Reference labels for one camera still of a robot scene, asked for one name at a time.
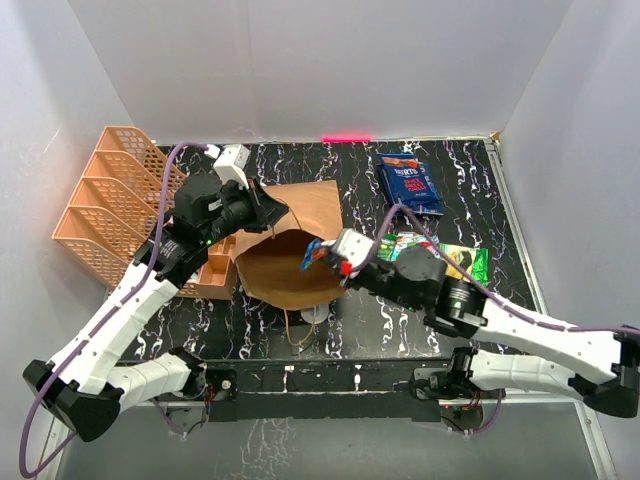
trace orange plastic organizer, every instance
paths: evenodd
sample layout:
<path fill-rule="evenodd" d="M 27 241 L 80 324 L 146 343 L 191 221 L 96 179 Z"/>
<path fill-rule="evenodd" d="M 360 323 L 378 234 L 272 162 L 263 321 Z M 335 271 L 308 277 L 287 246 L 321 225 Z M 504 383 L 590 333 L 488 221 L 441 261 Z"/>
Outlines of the orange plastic organizer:
<path fill-rule="evenodd" d="M 115 288 L 158 216 L 165 155 L 134 127 L 106 127 L 53 238 L 108 288 Z M 168 208 L 186 176 L 175 166 Z M 178 293 L 228 300 L 237 271 L 235 238 L 209 248 L 209 261 Z"/>

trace paper bag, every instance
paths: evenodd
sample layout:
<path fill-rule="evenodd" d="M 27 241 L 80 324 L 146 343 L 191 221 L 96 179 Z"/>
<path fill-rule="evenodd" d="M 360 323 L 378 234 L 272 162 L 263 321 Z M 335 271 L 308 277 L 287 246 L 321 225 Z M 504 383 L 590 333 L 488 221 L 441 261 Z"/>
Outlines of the paper bag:
<path fill-rule="evenodd" d="M 290 211 L 275 225 L 275 238 L 271 231 L 256 234 L 241 230 L 236 234 L 235 262 L 245 292 L 286 310 L 311 308 L 340 297 L 344 289 L 328 265 L 314 262 L 307 270 L 300 270 L 314 238 L 333 240 L 342 231 L 336 181 L 264 189 L 285 202 Z"/>

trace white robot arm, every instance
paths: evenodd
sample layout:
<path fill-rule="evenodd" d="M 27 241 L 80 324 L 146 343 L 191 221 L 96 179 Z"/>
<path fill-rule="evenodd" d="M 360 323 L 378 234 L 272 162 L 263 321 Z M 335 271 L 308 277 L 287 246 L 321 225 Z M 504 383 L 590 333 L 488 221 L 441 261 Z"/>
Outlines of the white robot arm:
<path fill-rule="evenodd" d="M 25 370 L 24 378 L 37 393 L 79 342 L 87 341 L 66 368 L 57 372 L 58 378 L 44 397 L 44 405 L 84 441 L 102 435 L 120 412 L 141 401 L 163 393 L 196 397 L 204 389 L 206 365 L 182 348 L 132 367 L 116 367 L 116 363 L 153 314 L 206 261 L 209 244 L 239 228 L 264 230 L 288 211 L 252 179 L 247 186 L 227 182 L 221 188 L 209 176 L 188 177 L 176 194 L 171 220 L 165 223 L 153 274 L 134 297 L 120 303 L 144 278 L 153 249 L 151 238 L 78 336 L 48 362 L 34 360 Z M 346 287 L 363 287 L 404 307 L 423 310 L 425 323 L 437 332 L 500 343 L 529 354 L 456 349 L 449 371 L 415 379 L 421 398 L 470 397 L 519 388 L 567 395 L 609 415 L 636 416 L 640 384 L 637 335 L 571 332 L 571 324 L 495 295 L 487 298 L 473 285 L 446 276 L 444 261 L 423 247 L 406 249 L 390 263 L 369 258 L 373 245 L 371 239 L 345 229 L 335 241 L 323 244 L 322 258 Z M 351 271 L 351 265 L 361 264 L 359 271 Z M 114 306 L 117 311 L 109 322 L 90 335 Z M 518 314 L 530 322 L 514 318 Z"/>
<path fill-rule="evenodd" d="M 528 354 L 458 348 L 447 374 L 421 380 L 418 390 L 425 398 L 518 388 L 567 395 L 612 416 L 636 416 L 640 330 L 580 331 L 588 329 L 446 276 L 447 263 L 423 246 L 403 250 L 394 263 L 372 258 L 372 246 L 373 240 L 345 229 L 334 242 L 324 242 L 319 257 L 342 276 L 344 286 L 363 287 L 398 305 L 423 310 L 425 324 L 436 332 Z"/>
<path fill-rule="evenodd" d="M 244 176 L 242 153 L 225 150 L 215 164 L 217 175 L 187 177 L 164 218 L 159 246 L 150 236 L 79 334 L 48 362 L 33 360 L 25 369 L 37 398 L 82 440 L 98 438 L 120 412 L 141 401 L 203 391 L 206 365 L 181 347 L 132 367 L 116 363 L 155 312 L 207 262 L 210 245 L 239 229 L 266 231 L 289 211 Z"/>

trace white backdrop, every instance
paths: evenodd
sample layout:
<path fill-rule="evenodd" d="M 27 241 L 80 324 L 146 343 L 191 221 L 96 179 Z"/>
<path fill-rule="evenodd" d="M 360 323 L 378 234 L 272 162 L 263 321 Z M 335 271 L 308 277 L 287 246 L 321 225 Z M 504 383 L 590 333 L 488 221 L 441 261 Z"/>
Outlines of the white backdrop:
<path fill-rule="evenodd" d="M 574 2 L 502 136 L 502 159 L 551 314 L 640 327 L 640 5 Z M 622 480 L 640 419 L 601 416 Z"/>
<path fill-rule="evenodd" d="M 70 0 L 161 142 L 486 134 L 570 0 Z"/>
<path fill-rule="evenodd" d="M 130 123 L 66 2 L 0 2 L 0 478 L 20 478 L 22 371 L 93 315 L 104 287 L 51 240 L 104 125 Z M 51 415 L 31 438 L 38 464 Z"/>

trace table surface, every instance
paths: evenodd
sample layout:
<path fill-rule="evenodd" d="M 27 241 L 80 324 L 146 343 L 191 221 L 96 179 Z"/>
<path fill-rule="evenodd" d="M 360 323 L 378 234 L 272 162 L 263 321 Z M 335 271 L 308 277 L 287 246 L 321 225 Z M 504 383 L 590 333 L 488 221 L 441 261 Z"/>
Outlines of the table surface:
<path fill-rule="evenodd" d="M 532 292 L 507 220 L 484 141 L 423 140 L 372 143 L 251 145 L 248 176 L 266 185 L 335 179 L 345 227 L 373 236 L 388 208 L 375 173 L 375 153 L 413 152 L 429 164 L 444 202 L 444 215 L 425 220 L 441 242 L 489 249 L 489 288 L 526 308 Z M 179 158 L 185 173 L 210 172 L 212 161 L 187 149 Z M 395 230 L 410 230 L 404 218 Z M 308 324 L 292 312 L 294 339 Z M 349 290 L 330 305 L 330 315 L 303 352 L 287 343 L 283 311 L 247 297 L 239 281 L 231 301 L 175 298 L 161 308 L 124 354 L 146 361 L 184 345 L 205 360 L 360 359 L 447 357 L 466 340 L 450 339 L 422 323 L 422 315 L 365 291 Z M 504 351 L 497 345 L 492 351 Z"/>

